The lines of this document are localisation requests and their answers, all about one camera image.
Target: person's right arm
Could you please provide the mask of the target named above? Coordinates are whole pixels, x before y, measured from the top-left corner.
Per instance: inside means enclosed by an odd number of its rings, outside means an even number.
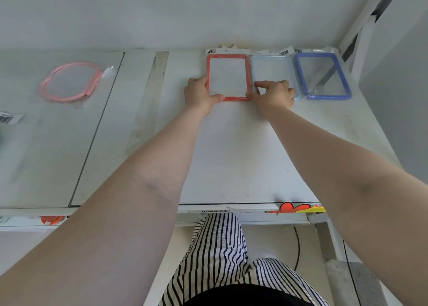
[[[289,109],[288,82],[255,82],[247,93],[358,257],[405,305],[428,296],[428,186],[384,158]]]

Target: black and white striped pants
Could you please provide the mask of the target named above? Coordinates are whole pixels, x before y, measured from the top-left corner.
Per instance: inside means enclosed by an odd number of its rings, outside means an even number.
[[[328,303],[274,258],[248,262],[247,244],[233,213],[211,213],[193,230],[192,243],[163,293],[160,306],[183,305],[214,287],[250,283],[281,290],[317,306]]]

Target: person's right hand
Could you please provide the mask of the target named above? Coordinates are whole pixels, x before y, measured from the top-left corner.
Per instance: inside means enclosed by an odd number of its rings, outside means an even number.
[[[296,90],[288,87],[288,81],[255,81],[256,87],[266,88],[266,93],[260,95],[247,92],[245,95],[250,101],[254,101],[260,112],[266,116],[266,112],[276,107],[290,109],[294,104]]]

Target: white label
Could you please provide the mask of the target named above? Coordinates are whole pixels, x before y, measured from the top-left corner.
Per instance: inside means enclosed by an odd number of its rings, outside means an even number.
[[[0,112],[0,124],[16,124],[23,116],[23,114]]]

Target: floor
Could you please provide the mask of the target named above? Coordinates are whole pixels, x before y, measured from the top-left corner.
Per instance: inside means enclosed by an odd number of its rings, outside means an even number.
[[[298,245],[293,226],[243,225],[250,261],[275,257],[294,267]],[[334,305],[325,271],[318,236],[313,225],[297,225],[300,240],[300,260],[297,272]],[[144,306],[156,306],[169,279],[190,245],[192,227],[175,227],[165,257],[147,296]],[[49,233],[0,232],[0,274],[11,267]]]

